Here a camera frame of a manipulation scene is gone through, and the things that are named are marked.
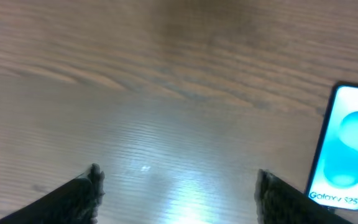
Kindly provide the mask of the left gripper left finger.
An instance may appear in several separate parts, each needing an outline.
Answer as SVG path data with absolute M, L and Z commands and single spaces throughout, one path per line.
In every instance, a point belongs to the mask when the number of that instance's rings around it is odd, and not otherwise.
M 104 172 L 91 164 L 59 188 L 0 219 L 0 224 L 96 224 Z

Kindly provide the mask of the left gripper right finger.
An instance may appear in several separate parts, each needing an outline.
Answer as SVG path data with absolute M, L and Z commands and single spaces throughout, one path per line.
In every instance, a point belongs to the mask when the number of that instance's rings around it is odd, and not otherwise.
M 267 170 L 258 171 L 254 197 L 259 224 L 352 224 Z

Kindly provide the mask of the blue Galaxy smartphone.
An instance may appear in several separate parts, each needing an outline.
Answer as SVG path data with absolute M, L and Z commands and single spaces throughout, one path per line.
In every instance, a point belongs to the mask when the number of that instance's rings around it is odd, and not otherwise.
M 358 83 L 331 89 L 305 194 L 325 207 L 358 210 Z

